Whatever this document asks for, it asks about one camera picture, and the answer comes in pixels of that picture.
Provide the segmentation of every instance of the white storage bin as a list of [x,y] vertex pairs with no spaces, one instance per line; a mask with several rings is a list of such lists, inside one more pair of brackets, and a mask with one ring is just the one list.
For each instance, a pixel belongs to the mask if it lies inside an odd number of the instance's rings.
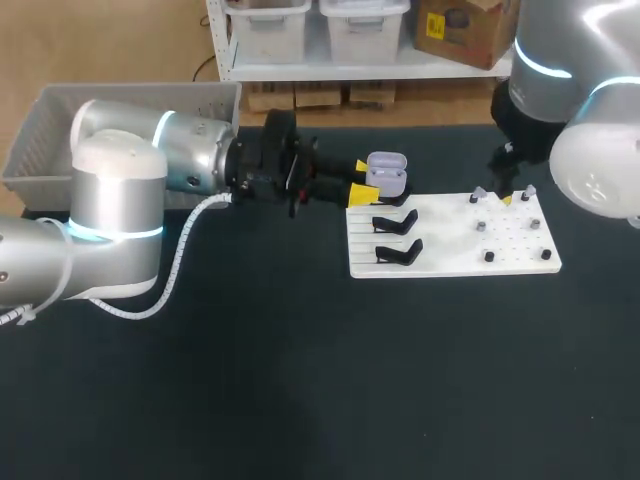
[[320,0],[320,12],[329,21],[333,61],[394,63],[402,15],[410,8],[410,0]]
[[310,8],[311,0],[227,2],[225,12],[238,38],[238,54],[248,63],[302,63],[305,15]]

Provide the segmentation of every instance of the power cord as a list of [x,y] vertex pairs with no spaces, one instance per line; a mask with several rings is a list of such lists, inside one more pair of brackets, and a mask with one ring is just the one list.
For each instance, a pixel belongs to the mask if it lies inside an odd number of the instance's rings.
[[[200,19],[200,26],[201,27],[209,27],[211,25],[211,22],[209,21],[209,16],[208,15],[204,15],[201,19]],[[216,55],[213,54],[211,55],[209,58],[207,58],[204,62],[202,62],[200,64],[200,66],[198,67],[198,69],[196,70],[196,73],[193,74],[193,78],[191,79],[192,82],[195,82],[196,79],[198,78],[198,74],[202,71],[202,69],[204,67],[206,67],[213,59],[216,58]]]
[[214,55],[211,55],[209,58],[207,58],[204,62],[202,62],[198,67],[198,69],[196,70],[196,73],[193,74],[193,78],[191,79],[191,81],[195,82],[196,79],[198,78],[198,74],[202,71],[202,69],[206,67],[207,64],[209,64],[212,60],[215,60],[215,58],[216,56],[214,54]]

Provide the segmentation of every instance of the floor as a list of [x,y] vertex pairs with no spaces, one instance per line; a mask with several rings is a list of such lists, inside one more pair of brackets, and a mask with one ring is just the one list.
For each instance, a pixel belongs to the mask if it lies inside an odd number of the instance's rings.
[[[213,54],[198,25],[204,0],[5,0],[0,12],[3,92],[0,151],[6,152],[38,92],[60,82],[183,82]],[[215,62],[199,81],[218,79]],[[488,123],[487,80],[406,82],[394,108],[305,112],[299,124],[407,126]],[[244,125],[264,116],[243,112]],[[0,213],[22,204],[0,187]]]

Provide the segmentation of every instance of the pegboard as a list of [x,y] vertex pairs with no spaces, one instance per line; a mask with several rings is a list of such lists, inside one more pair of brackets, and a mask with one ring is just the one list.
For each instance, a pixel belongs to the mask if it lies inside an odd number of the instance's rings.
[[[511,206],[490,193],[478,203],[471,194],[413,195],[399,208],[372,205],[347,209],[351,276],[354,278],[431,278],[557,273],[560,255],[538,197],[525,202],[516,192]],[[373,217],[402,222],[412,210],[418,221],[406,236],[374,233]],[[532,228],[534,220],[539,228]],[[480,231],[478,224],[484,222]],[[375,248],[407,251],[422,239],[424,249],[409,267],[378,263]],[[544,260],[542,253],[551,252]],[[494,254],[487,262],[488,252]]]

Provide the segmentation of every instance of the shelf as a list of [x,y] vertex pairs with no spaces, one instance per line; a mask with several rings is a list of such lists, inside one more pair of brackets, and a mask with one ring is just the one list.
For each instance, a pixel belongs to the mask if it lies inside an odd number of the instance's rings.
[[397,63],[393,65],[336,65],[331,61],[326,18],[312,11],[306,21],[306,59],[304,63],[261,65],[248,63],[238,53],[228,77],[238,82],[316,81],[316,80],[394,80],[416,78],[508,77],[512,53],[508,52],[493,68],[481,70],[413,48],[413,39],[403,25]]

